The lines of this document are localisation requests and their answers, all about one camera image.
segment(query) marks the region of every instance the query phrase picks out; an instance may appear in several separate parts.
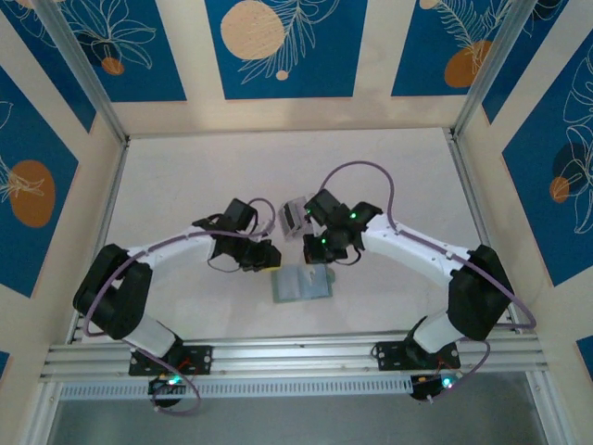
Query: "metal extrusion bar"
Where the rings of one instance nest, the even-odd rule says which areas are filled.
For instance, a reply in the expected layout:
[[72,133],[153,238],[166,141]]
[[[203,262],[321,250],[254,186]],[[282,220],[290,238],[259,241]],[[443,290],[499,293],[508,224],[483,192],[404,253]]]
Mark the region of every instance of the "metal extrusion bar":
[[[371,349],[378,341],[402,340],[405,334],[345,337],[294,337],[262,340],[187,342],[214,346],[210,376],[201,378],[337,377],[384,375]],[[492,352],[482,372],[545,371],[537,337],[497,332],[489,339]],[[484,355],[483,345],[459,344],[461,370],[469,371]],[[120,343],[54,346],[49,350],[41,381],[74,382],[135,379],[128,376],[130,351]],[[425,370],[400,372],[426,374]]]
[[556,394],[549,372],[525,373],[533,394],[537,413],[548,443],[573,445],[576,443],[573,432],[568,424],[566,412]]
[[486,228],[486,222],[484,220],[484,211],[480,206],[480,199],[477,196],[476,191],[473,187],[475,180],[472,177],[471,170],[469,169],[468,162],[463,156],[463,150],[460,149],[460,141],[453,138],[453,134],[450,129],[443,129],[445,138],[447,139],[448,149],[453,158],[455,169],[460,177],[461,189],[465,195],[470,213],[472,214],[473,224],[475,230],[478,233],[480,242],[485,246],[491,246],[490,237],[488,236],[488,230]]
[[59,10],[59,6],[51,0],[31,0],[31,4],[93,107],[103,117],[113,135],[120,142],[125,143],[127,136],[120,119],[113,110],[103,85],[99,82],[99,78],[74,37],[69,24]]
[[31,415],[23,428],[19,445],[39,445],[48,441],[62,393],[61,383],[40,383],[32,403]]
[[[372,375],[328,378],[208,379],[196,382],[202,399],[256,397],[352,396],[411,394],[409,375]],[[61,401],[145,400],[148,385],[141,380],[76,382],[64,384]],[[174,388],[163,399],[193,398],[186,387]]]
[[[115,209],[116,199],[118,197],[118,192],[120,191],[120,184],[121,178],[123,176],[123,169],[126,165],[126,159],[128,157],[128,147],[129,144],[125,143],[122,145],[121,153],[120,153],[120,160],[118,162],[118,168],[115,171],[113,179],[111,181],[111,187],[109,189],[109,194],[107,196],[107,202],[105,204],[105,211],[103,212],[103,217],[101,219],[101,226],[99,227],[99,234],[97,235],[95,241],[95,247],[93,248],[93,257],[89,259],[89,266],[92,260],[96,257],[96,254],[99,250],[105,245],[105,241],[107,240],[107,233],[109,231],[109,225],[111,224],[111,217],[113,216],[113,210]],[[72,318],[70,319],[69,330],[66,335],[66,343],[71,343],[77,332],[80,334],[80,328],[82,327],[82,317],[81,315],[72,309]]]
[[509,8],[507,18],[500,25],[492,47],[482,67],[475,76],[475,80],[466,96],[465,103],[453,126],[453,134],[456,138],[463,135],[473,114],[482,104],[512,47],[515,45],[519,34],[521,34],[524,24],[529,19],[537,4],[537,0],[509,1],[512,2],[512,5]]

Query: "vent grille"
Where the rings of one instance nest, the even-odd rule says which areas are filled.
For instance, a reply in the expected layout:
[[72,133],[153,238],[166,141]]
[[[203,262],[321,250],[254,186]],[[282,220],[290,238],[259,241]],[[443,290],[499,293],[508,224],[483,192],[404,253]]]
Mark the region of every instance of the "vent grille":
[[[149,397],[145,381],[69,383],[62,388],[63,401],[124,401]],[[197,387],[204,399],[254,397],[347,396],[372,394],[410,394],[408,375],[334,378],[208,379]],[[179,387],[163,399],[194,397]]]

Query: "green led light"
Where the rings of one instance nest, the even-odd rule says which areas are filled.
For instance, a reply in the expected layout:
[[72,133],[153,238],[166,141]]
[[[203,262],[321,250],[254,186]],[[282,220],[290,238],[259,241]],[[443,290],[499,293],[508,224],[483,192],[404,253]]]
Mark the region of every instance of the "green led light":
[[178,375],[169,379],[170,385],[177,385],[178,383],[181,383],[181,382],[182,382],[182,378],[179,377]]

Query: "cable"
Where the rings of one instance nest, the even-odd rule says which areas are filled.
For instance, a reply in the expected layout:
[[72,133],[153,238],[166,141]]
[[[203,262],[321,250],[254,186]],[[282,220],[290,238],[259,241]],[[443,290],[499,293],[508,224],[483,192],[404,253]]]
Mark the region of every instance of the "cable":
[[[437,245],[431,241],[427,241],[419,236],[416,236],[416,235],[411,234],[405,230],[400,230],[397,228],[397,224],[396,224],[395,220],[393,219],[393,203],[395,200],[396,186],[394,184],[393,177],[391,176],[391,174],[389,174],[389,172],[384,167],[380,166],[379,164],[370,162],[368,160],[353,160],[350,162],[346,162],[342,165],[339,165],[325,177],[325,179],[322,182],[322,185],[320,186],[320,191],[323,190],[323,188],[325,188],[325,186],[327,185],[329,180],[332,178],[332,176],[334,176],[340,170],[343,170],[344,168],[350,167],[352,165],[368,165],[370,167],[374,167],[375,169],[380,171],[385,176],[385,178],[387,178],[387,181],[389,182],[389,199],[387,201],[387,212],[386,212],[387,220],[389,221],[389,225],[391,225],[391,227],[393,228],[393,230],[396,231],[397,234],[403,235],[403,236],[407,237],[408,239],[411,239],[412,241],[415,241],[419,244],[422,244],[423,246],[431,248],[442,255],[446,255],[448,253],[448,251],[445,248],[441,248],[439,245]],[[509,327],[509,328],[513,328],[513,329],[534,329],[536,327],[536,317],[534,316],[534,314],[532,314],[531,311],[529,311],[529,309],[525,306],[525,304],[519,298],[517,298],[512,292],[510,292],[509,289],[507,289],[503,284],[501,284],[496,278],[494,278],[488,272],[484,271],[482,268],[465,260],[464,258],[460,257],[457,254],[453,254],[451,258],[454,261],[460,263],[461,265],[469,267],[470,269],[472,269],[473,271],[478,273],[480,276],[485,278],[488,283],[490,283],[492,286],[494,286],[498,291],[502,292],[502,294],[505,297],[507,297],[519,309],[521,309],[521,311],[529,319],[528,324],[497,324],[497,327]],[[453,388],[458,387],[464,381],[464,379],[466,377],[469,377],[469,376],[475,374],[477,372],[477,370],[480,369],[480,367],[482,367],[482,365],[486,362],[488,356],[490,355],[490,344],[487,341],[483,341],[483,343],[486,345],[486,353],[484,354],[484,357],[474,368],[472,368],[472,370],[470,372],[463,375],[463,377],[458,380],[457,384]],[[433,401],[437,397],[441,397],[442,395],[444,395],[447,392],[449,392],[449,391],[443,391],[438,396],[432,398],[431,401]]]
[[[249,232],[250,235],[253,234],[256,231],[256,229],[258,228],[258,224],[259,224],[259,214],[258,214],[258,211],[256,209],[254,209],[254,210],[256,211],[256,214],[254,216],[254,220],[255,221],[254,221],[253,227],[251,227],[251,232]],[[208,216],[208,219],[210,221],[212,221],[214,218],[220,218],[220,216],[222,216],[222,213],[215,213],[214,215]],[[228,271],[226,269],[221,269],[220,267],[217,267],[217,266],[212,265],[212,258],[208,258],[206,260],[206,264],[208,265],[208,267],[210,269],[214,269],[215,271],[223,272],[223,273],[235,273],[235,272],[239,272],[241,270],[241,266],[237,267],[236,269],[232,269],[230,271]]]
[[351,261],[351,262],[340,262],[338,260],[334,261],[336,264],[340,264],[342,266],[353,266],[354,264],[356,264],[357,262],[360,261],[360,259],[362,258],[362,254],[360,253],[360,250],[358,250],[357,248],[354,248],[354,250],[356,250],[356,254],[357,257],[355,260]]
[[[113,284],[113,282],[117,279],[117,277],[121,276],[123,274],[123,272],[134,262],[137,261],[141,258],[143,258],[144,256],[148,255],[149,253],[152,253],[156,250],[159,250],[160,248],[164,248],[166,246],[170,246],[171,244],[175,244],[178,243],[180,241],[184,241],[187,238],[195,238],[198,236],[210,236],[210,235],[227,235],[227,236],[233,236],[236,238],[251,238],[251,237],[258,237],[258,236],[266,236],[268,235],[271,230],[273,229],[273,226],[276,222],[276,210],[274,208],[274,206],[272,205],[272,203],[264,198],[264,197],[257,197],[255,199],[252,199],[250,202],[254,202],[254,201],[260,201],[260,202],[264,202],[268,205],[268,207],[270,207],[271,210],[271,220],[268,223],[268,225],[261,231],[261,232],[256,232],[253,234],[238,234],[235,232],[224,232],[222,230],[208,230],[208,231],[196,231],[193,233],[190,233],[188,235],[177,235],[174,236],[172,238],[166,239],[164,241],[161,241],[159,243],[156,243],[155,245],[147,248],[146,250],[140,251],[135,255],[132,255],[128,260],[126,260],[120,267],[118,267],[116,269],[116,271],[114,273],[111,274],[111,276],[107,279],[107,281],[103,284],[103,286],[101,286],[101,288],[99,289],[99,292],[96,294],[95,299],[93,300],[93,303],[91,304],[91,307],[89,308],[88,312],[86,313],[86,316],[84,317],[84,323],[82,324],[82,331],[84,332],[84,334],[88,337],[100,337],[105,335],[105,332],[97,332],[97,333],[92,333],[89,332],[89,324],[91,323],[91,320],[93,318],[93,315],[95,314],[96,308],[99,305],[99,303],[101,302],[101,299],[105,296],[107,290],[109,289],[109,287]],[[176,374],[177,370],[171,366],[170,364],[162,361],[159,357],[154,356],[153,354],[151,354],[150,352],[148,352],[147,350],[143,350],[142,348],[138,348],[136,345],[134,345],[133,343],[131,343],[130,341],[127,341],[126,339],[122,340],[124,343],[128,344],[131,348],[139,351],[141,354],[143,354],[146,358],[148,358],[149,360],[161,365],[162,367],[164,367],[167,371],[171,372],[172,374]],[[197,409],[199,408],[199,403],[200,403],[200,395],[199,395],[199,391],[197,389],[197,386],[194,385],[194,383],[187,378],[185,375],[181,374],[180,377],[185,381],[185,383],[188,385],[189,388],[191,388],[194,393],[196,394],[196,398],[197,398],[197,402],[196,405],[193,408],[190,408],[189,410],[186,411],[168,411],[168,410],[162,410],[160,407],[155,406],[155,411],[159,412],[159,413],[166,413],[168,415],[175,415],[175,416],[184,416],[184,415],[190,415],[194,412],[197,411]]]

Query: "line drawing of flower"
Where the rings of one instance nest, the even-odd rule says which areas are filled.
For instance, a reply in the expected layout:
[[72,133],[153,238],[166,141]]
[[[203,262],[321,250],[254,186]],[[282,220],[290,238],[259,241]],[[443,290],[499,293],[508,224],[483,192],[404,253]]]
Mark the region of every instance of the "line drawing of flower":
[[[10,119],[13,106],[10,102],[0,101],[0,130],[4,128]],[[5,202],[11,195],[18,197],[19,192],[42,197],[44,192],[39,188],[43,183],[44,179],[28,181],[18,176],[8,168],[0,156],[0,202]]]
[[8,9],[10,9],[10,12],[20,21],[26,32],[33,37],[40,39],[47,46],[51,46],[52,48],[56,47],[54,41],[45,30],[45,26],[39,20],[39,17],[37,17],[37,14],[35,14],[32,7],[25,6],[18,0],[3,1]]
[[531,17],[523,26],[523,31],[531,38],[536,21],[554,20],[566,0],[539,0],[534,6]]
[[[332,1],[332,4],[322,12],[321,6],[328,1]],[[266,17],[254,22],[254,26],[259,27],[256,31],[261,32],[263,45],[267,43],[263,41],[266,32],[282,26],[281,42],[273,48],[272,54],[242,59],[243,66],[238,71],[244,73],[245,77],[241,84],[246,84],[260,75],[266,79],[275,75],[279,81],[287,79],[288,74],[298,65],[299,59],[307,56],[308,47],[311,50],[315,49],[317,41],[313,26],[330,17],[339,3],[340,0],[269,0],[267,3],[263,0],[244,0],[237,3],[225,18],[238,6],[252,6],[251,10],[259,12],[260,15],[263,13]],[[259,19],[257,13],[251,18]]]
[[[525,23],[523,31],[531,37],[535,22],[554,19],[564,1],[539,0],[531,17]],[[509,15],[514,0],[490,0],[483,14],[477,13],[473,0],[419,0],[419,2],[423,9],[433,9],[439,13],[445,31],[453,36],[463,54],[471,56],[473,76],[469,79],[473,81],[474,75],[480,70],[486,58],[496,31]]]
[[476,73],[486,56],[486,41],[507,17],[511,5],[512,0],[501,0],[497,6],[490,0],[481,15],[475,11],[472,0],[469,3],[467,0],[435,0],[430,8],[440,14],[445,31],[453,35],[457,46],[470,52],[472,71]]
[[593,131],[588,126],[593,119],[593,45],[574,72],[562,118],[569,124],[570,160],[552,181],[550,193],[557,202],[574,198],[574,233],[583,235],[593,228]]
[[574,198],[574,233],[586,234],[593,228],[593,131],[585,125],[571,125],[566,129],[571,146],[571,160],[552,183],[553,198]]
[[574,72],[562,117],[569,124],[588,124],[593,119],[593,45]]
[[[55,47],[32,9],[16,0],[4,2],[31,35]],[[154,40],[157,29],[129,19],[128,0],[64,0],[57,5],[92,65],[111,75],[124,72],[124,60],[152,68],[142,45]]]

